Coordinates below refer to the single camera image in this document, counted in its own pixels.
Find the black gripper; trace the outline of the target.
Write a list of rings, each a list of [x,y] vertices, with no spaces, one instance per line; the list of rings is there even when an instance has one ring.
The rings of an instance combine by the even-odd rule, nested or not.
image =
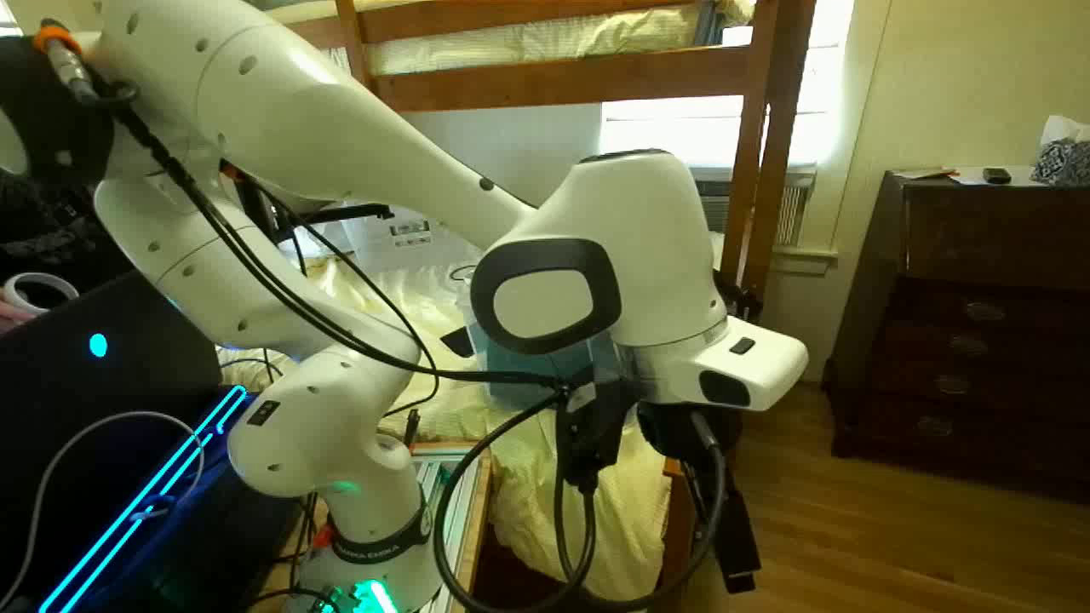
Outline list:
[[[711,469],[716,451],[729,451],[740,440],[740,414],[709,405],[654,405],[637,408],[643,440],[678,463]]]

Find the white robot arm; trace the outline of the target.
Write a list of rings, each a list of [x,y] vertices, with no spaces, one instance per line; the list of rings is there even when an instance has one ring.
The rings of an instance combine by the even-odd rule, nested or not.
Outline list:
[[[418,610],[443,583],[414,451],[379,431],[410,384],[410,329],[290,270],[222,189],[226,162],[300,202],[381,197],[484,258],[478,328],[508,349],[602,341],[594,391],[622,408],[775,408],[809,366],[786,332],[725,314],[690,166],[664,149],[591,156],[532,208],[484,184],[315,44],[246,0],[90,0],[13,15],[75,97],[124,85],[96,215],[198,329],[292,354],[233,426],[233,469],[268,497],[329,500],[333,541],[302,586],[381,589]]]

